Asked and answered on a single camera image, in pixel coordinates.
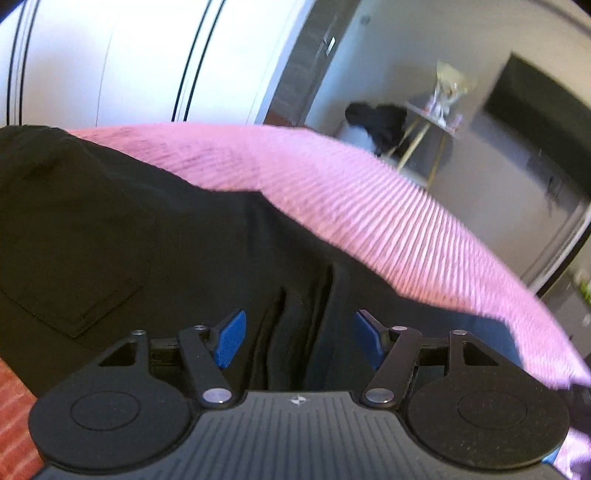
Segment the black pants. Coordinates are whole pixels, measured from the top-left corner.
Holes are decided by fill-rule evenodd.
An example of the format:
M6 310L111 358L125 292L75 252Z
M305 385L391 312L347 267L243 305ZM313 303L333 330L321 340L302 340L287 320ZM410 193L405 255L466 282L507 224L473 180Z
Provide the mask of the black pants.
M359 310L519 358L502 322L401 297L262 194L204 190L59 129L2 129L1 357L33 394L134 330L173 337L239 310L238 391L360 390Z

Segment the pink ribbed bedspread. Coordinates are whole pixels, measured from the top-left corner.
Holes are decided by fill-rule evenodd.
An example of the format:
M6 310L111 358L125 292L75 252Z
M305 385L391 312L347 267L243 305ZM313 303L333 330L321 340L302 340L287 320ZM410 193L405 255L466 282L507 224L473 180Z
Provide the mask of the pink ribbed bedspread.
M590 371L545 306L429 194L308 130L160 124L67 132L204 190L254 192L401 297L508 327L512 361L468 332L423 361L400 409L353 390L232 391L204 409L147 366L142 329L42 395L1 357L5 479L579 479Z

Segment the gold leg side table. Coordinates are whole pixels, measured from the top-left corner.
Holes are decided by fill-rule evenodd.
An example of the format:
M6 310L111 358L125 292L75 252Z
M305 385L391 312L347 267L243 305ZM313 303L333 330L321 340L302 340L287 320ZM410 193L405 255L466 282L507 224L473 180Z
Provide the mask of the gold leg side table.
M414 115L414 119L405 131L405 135L401 141L401 143L404 143L406 140L408 140L409 144L408 148L398 160L396 168L399 173L406 176L409 180L412 180L424 190L429 190L432 187L435 177L438 173L446 145L450 139L454 139L456 137L457 129L444 124L431 113L428 113L424 109L415 106L410 102L406 102L405 107L409 113ZM436 132L439 135L439 143L435 151L429 174L427 176L423 176L419 173L408 170L408 162L411 160L419 146L427 139L427 136L433 132Z

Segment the black cloth on chair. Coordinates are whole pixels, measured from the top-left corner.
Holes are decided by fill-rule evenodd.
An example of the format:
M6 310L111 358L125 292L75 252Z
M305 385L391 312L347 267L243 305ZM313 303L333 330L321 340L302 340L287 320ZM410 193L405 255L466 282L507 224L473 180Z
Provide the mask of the black cloth on chair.
M401 144L406 131L407 115L406 108L395 104L372 106L368 103L353 102L345 111L349 125L366 130L378 155Z

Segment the wrapped flower bouquet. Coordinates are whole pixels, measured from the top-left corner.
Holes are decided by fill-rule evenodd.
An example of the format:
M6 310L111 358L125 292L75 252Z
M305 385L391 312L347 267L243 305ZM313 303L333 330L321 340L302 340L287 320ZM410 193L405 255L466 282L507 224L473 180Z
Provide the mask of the wrapped flower bouquet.
M434 92L428 112L440 123L446 123L452 107L477 85L474 75L461 72L439 60L436 66Z

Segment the white wardrobe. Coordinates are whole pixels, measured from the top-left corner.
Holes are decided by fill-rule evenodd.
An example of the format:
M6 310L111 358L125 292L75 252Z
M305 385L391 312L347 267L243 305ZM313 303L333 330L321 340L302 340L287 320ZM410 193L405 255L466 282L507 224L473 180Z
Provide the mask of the white wardrobe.
M5 1L1 121L259 123L308 1Z

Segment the brown wooden door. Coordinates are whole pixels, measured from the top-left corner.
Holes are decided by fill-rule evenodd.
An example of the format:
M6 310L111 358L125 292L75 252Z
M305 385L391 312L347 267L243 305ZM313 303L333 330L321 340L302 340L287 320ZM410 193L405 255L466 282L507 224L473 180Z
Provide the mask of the brown wooden door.
M264 124L301 127L314 103L358 0L318 0L295 41Z

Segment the wall mounted black television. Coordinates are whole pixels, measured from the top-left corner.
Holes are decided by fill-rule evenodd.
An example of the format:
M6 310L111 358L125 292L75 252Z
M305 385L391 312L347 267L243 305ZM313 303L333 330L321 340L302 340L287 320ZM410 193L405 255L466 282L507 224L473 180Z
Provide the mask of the wall mounted black television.
M566 174L590 180L590 107L535 65L511 55L484 109Z

